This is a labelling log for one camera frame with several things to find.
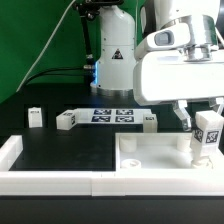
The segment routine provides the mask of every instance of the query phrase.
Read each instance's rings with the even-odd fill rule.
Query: white block
[[[29,108],[28,120],[29,120],[30,128],[43,127],[41,108],[36,108],[36,107]]]
[[[195,119],[201,130],[222,129],[224,125],[224,118],[213,110],[197,112]]]
[[[157,133],[158,121],[156,114],[145,113],[143,115],[143,132]]]
[[[78,123],[78,110],[66,110],[56,118],[57,129],[70,130]]]

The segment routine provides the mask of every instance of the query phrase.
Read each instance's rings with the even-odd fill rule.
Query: black table surface
[[[28,128],[28,108],[41,107],[44,127]],[[77,125],[56,129],[56,116],[76,108],[148,108],[159,132],[182,132],[171,105],[140,107],[132,97],[91,94],[81,84],[31,84],[0,104],[0,146],[22,135],[24,150],[13,171],[115,170],[115,133],[142,132],[142,125]],[[209,110],[189,104],[188,112]],[[223,149],[223,136],[220,142]],[[56,197],[0,196],[3,223],[224,223],[223,197]]]

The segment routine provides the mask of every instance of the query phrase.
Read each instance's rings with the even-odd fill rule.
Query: blue light
[[[95,80],[94,80],[94,84],[97,85],[98,83],[98,63],[95,63]]]

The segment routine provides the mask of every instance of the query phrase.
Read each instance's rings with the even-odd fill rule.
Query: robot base
[[[97,95],[109,96],[109,97],[132,97],[133,89],[128,90],[113,90],[113,89],[103,89],[97,87],[95,84],[91,83],[91,92]]]

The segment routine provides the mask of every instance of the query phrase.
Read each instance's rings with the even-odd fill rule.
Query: black cable
[[[85,43],[85,50],[86,50],[86,62],[88,65],[94,65],[95,61],[93,59],[93,53],[90,43],[90,36],[89,36],[89,29],[88,29],[88,23],[86,19],[86,13],[88,12],[88,9],[84,4],[74,4],[73,5],[74,10],[77,10],[80,16],[82,30],[83,30],[83,38]]]
[[[30,76],[21,86],[21,89],[27,85],[30,81],[32,81],[33,79],[39,78],[41,76],[47,76],[47,75],[54,75],[54,76],[86,76],[86,75],[92,75],[92,73],[90,72],[89,74],[55,74],[55,73],[49,73],[49,72],[58,72],[58,71],[76,71],[76,70],[83,70],[83,67],[67,67],[67,68],[50,68],[50,69],[46,69],[42,72],[39,72],[33,76]]]

